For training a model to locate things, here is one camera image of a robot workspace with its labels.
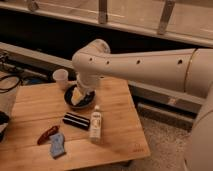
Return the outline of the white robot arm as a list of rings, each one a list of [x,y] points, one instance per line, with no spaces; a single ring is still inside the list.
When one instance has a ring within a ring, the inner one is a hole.
[[[181,171],[213,171],[213,49],[113,54],[104,40],[96,39],[75,52],[72,65],[86,92],[106,75],[202,98]]]

